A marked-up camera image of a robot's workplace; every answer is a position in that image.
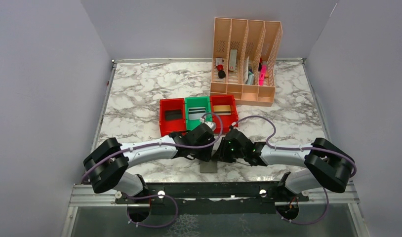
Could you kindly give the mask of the grey card holder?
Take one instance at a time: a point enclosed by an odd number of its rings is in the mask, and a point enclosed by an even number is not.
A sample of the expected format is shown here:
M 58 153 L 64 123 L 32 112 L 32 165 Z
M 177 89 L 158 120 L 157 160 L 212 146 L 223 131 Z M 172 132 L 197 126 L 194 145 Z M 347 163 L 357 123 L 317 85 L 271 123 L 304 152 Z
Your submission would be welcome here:
M 217 173 L 218 172 L 218 164 L 217 161 L 199 161 L 200 165 L 200 173 L 207 173 L 207 174 L 212 174 L 212 173 Z

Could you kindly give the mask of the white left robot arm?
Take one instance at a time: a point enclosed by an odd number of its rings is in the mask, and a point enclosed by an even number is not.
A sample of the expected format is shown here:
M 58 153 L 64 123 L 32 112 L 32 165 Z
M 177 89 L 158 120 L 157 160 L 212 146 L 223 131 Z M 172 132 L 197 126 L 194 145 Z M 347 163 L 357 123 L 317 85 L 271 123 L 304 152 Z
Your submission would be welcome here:
M 147 194 L 148 188 L 140 174 L 130 174 L 131 167 L 160 159 L 211 158 L 215 123 L 206 121 L 187 132 L 173 132 L 160 139 L 141 143 L 119 143 L 109 138 L 83 161 L 84 180 L 96 194 L 116 190 L 131 197 Z

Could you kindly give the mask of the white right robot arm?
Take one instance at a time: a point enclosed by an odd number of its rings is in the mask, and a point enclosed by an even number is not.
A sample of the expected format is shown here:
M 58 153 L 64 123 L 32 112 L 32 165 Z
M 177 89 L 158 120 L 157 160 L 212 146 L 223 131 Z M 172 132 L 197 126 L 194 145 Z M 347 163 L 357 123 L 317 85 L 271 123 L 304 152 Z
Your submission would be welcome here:
M 278 183 L 277 194 L 287 198 L 315 188 L 343 193 L 357 171 L 355 161 L 324 138 L 316 138 L 310 145 L 278 146 L 267 141 L 252 142 L 237 129 L 222 138 L 212 158 L 227 163 L 242 158 L 250 166 L 302 167 L 285 173 Z

